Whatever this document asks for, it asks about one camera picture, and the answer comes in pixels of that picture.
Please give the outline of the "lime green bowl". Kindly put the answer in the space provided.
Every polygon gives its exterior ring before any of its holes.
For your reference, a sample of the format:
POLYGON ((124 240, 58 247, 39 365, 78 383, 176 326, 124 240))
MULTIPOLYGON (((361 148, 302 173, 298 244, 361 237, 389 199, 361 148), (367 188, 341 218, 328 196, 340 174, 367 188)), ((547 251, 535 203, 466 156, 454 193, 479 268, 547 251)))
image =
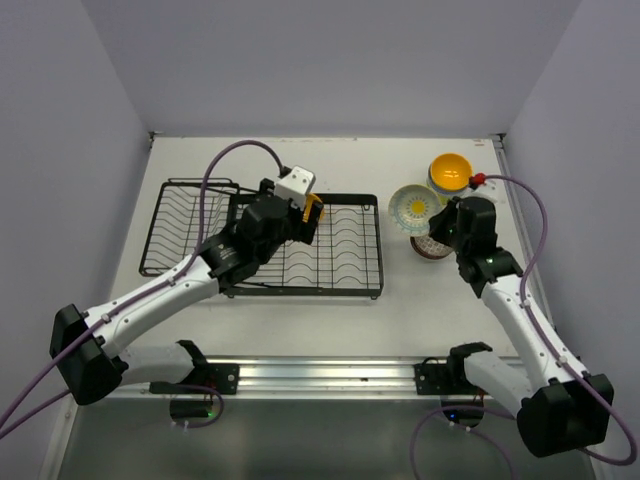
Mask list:
POLYGON ((441 205, 446 205, 447 202, 454 197, 462 198, 468 192, 467 188, 462 188, 459 190, 444 189, 438 186, 436 183, 433 183, 431 180, 428 180, 427 186, 436 194, 441 205))

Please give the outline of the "blue zigzag patterned bowl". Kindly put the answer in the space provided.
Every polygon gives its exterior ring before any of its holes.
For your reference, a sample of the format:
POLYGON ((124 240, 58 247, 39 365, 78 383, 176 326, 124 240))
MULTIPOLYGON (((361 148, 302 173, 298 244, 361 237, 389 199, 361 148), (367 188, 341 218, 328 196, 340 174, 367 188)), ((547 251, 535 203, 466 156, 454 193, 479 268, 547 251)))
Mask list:
POLYGON ((433 252, 431 250, 429 250, 426 247, 423 247, 417 240, 417 238, 412 237, 410 239, 410 244, 411 247, 413 248, 413 250, 420 255, 423 258, 429 259, 429 260, 441 260, 446 258, 447 256, 449 256, 452 253, 452 250, 449 248, 440 248, 437 247, 436 251, 433 252))

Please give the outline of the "brown diamond patterned bowl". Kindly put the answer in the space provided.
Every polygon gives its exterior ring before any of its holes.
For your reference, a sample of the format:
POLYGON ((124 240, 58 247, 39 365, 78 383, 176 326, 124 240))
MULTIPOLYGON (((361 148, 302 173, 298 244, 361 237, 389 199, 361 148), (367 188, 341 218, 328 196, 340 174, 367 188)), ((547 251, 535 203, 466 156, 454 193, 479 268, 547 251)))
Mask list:
POLYGON ((439 242, 437 242, 437 241, 433 240, 433 239, 432 239, 430 236, 428 236, 428 235, 424 235, 424 236, 415 236, 415 238, 417 238, 418 242, 419 242, 423 247, 426 247, 426 248, 428 248, 429 250, 431 250, 431 251, 433 251, 433 252, 435 252, 435 251, 436 251, 436 248, 437 248, 437 247, 440 247, 440 248, 449 248, 449 249, 451 249, 451 250, 452 250, 452 252, 453 252, 453 249, 452 249, 451 247, 448 247, 448 246, 446 246, 446 245, 444 245, 444 244, 442 244, 442 243, 439 243, 439 242))

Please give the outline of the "yellow ribbed bowl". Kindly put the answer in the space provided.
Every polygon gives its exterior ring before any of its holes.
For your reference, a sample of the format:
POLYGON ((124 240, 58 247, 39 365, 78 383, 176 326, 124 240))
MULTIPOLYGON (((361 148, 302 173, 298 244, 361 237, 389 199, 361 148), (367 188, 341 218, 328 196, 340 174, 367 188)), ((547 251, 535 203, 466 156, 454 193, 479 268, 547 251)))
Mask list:
POLYGON ((308 223, 312 218, 320 222, 324 217, 324 202, 315 193, 310 193, 306 197, 303 211, 303 222, 308 223))

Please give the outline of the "pale teal textured bowl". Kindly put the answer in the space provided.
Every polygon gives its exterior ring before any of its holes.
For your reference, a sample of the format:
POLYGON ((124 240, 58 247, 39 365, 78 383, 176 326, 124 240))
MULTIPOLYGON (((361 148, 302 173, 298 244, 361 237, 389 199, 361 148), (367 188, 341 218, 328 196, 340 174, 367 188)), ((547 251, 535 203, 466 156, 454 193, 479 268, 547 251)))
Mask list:
POLYGON ((450 253, 445 253, 445 254, 433 254, 433 253, 429 253, 429 252, 425 252, 422 250, 418 250, 417 251, 417 255, 420 256, 421 258, 424 258, 428 261, 441 261, 446 259, 447 257, 450 256, 450 253))

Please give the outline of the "yellow teal patterned bowl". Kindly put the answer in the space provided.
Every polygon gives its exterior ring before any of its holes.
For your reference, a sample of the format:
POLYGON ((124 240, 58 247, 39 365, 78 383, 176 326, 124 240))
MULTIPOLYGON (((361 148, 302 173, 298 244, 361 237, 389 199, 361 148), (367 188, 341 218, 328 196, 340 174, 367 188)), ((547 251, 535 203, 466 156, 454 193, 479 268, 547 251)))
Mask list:
POLYGON ((394 225, 411 237, 425 236, 429 221, 443 206, 437 194, 426 185, 410 184, 398 189, 389 200, 388 213, 394 225))

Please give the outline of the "blue glossy bowl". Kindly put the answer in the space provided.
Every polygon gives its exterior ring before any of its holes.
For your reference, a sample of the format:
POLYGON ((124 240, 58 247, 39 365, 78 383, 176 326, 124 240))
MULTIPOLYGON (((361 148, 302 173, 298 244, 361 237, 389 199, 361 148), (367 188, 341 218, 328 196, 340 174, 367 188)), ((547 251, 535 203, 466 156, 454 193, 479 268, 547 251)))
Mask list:
POLYGON ((458 169, 430 169, 428 183, 439 195, 459 196, 468 188, 469 176, 466 171, 458 169))

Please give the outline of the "smooth yellow bowl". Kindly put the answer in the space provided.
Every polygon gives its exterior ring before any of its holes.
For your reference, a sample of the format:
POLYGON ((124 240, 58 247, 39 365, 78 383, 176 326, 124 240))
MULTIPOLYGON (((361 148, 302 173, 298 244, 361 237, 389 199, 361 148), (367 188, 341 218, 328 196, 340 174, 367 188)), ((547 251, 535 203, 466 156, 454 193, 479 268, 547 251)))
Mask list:
POLYGON ((447 194, 465 190, 472 175, 471 163, 457 153, 441 154, 429 166, 430 183, 447 194))

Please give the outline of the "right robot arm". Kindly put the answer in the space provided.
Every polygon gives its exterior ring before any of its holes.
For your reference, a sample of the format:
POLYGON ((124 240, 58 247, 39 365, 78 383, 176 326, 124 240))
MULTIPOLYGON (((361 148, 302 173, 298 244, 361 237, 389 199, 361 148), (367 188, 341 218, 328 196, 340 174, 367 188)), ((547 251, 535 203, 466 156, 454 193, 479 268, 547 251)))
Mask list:
POLYGON ((521 286, 523 271, 498 246, 494 204, 481 197, 454 197, 429 221, 429 235, 451 247, 461 278, 494 314, 519 355, 518 372, 483 342, 451 349, 445 379, 451 389, 474 386, 493 397, 516 421, 527 449, 547 457, 604 441, 614 389, 570 353, 521 286))

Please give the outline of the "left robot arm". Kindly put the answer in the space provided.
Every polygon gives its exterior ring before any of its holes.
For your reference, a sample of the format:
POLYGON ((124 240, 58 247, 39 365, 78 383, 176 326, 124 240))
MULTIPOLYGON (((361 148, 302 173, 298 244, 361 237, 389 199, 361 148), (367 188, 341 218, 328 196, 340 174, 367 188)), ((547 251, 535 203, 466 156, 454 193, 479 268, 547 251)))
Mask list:
POLYGON ((50 354, 76 403, 95 403, 123 384, 133 369, 124 352, 147 331, 254 276, 284 243, 312 243, 323 211, 310 197, 315 181, 299 167, 276 182, 264 180, 239 219, 163 275, 86 311, 73 304, 60 309, 50 354))

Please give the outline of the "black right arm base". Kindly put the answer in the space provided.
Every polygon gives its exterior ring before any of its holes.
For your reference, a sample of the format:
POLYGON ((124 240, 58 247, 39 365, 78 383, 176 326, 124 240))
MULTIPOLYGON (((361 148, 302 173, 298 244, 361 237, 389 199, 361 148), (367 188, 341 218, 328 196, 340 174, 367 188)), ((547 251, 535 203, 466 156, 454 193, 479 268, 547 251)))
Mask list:
POLYGON ((468 381, 464 360, 472 354, 492 351, 484 342, 473 342, 452 347, 446 358, 424 358, 413 365, 416 393, 438 396, 443 407, 454 406, 453 410, 443 413, 447 421, 471 429, 477 427, 484 412, 470 410, 470 407, 483 407, 487 393, 468 381))

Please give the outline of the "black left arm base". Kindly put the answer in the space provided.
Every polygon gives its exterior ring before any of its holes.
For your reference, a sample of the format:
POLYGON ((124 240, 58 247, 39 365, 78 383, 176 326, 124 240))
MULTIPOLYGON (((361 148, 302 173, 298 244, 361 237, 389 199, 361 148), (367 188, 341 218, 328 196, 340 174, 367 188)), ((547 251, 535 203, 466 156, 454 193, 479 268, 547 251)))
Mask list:
POLYGON ((173 383, 151 382, 149 392, 154 395, 203 395, 202 400, 172 398, 169 403, 170 417, 185 430, 212 425, 222 416, 224 396, 237 393, 240 366, 237 363, 210 363, 192 341, 180 340, 177 344, 190 359, 186 376, 173 383))

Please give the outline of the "aluminium mounting rail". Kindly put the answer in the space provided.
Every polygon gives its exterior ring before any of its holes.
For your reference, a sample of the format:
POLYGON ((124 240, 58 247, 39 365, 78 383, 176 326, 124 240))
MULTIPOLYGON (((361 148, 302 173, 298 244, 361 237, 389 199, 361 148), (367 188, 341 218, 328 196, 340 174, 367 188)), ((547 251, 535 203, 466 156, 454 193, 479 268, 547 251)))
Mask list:
POLYGON ((453 384, 444 357, 207 358, 212 386, 226 399, 406 400, 471 398, 453 384))

